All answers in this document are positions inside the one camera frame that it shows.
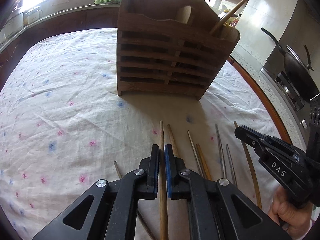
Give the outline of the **person right hand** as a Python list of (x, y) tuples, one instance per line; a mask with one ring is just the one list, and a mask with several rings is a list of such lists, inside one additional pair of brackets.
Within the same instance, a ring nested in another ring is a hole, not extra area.
[(292, 239), (303, 239), (312, 227), (313, 204), (308, 202), (306, 206), (298, 209), (287, 199), (286, 190), (279, 186), (267, 214), (278, 225), (280, 224), (279, 219), (286, 222), (289, 225), (286, 232)]

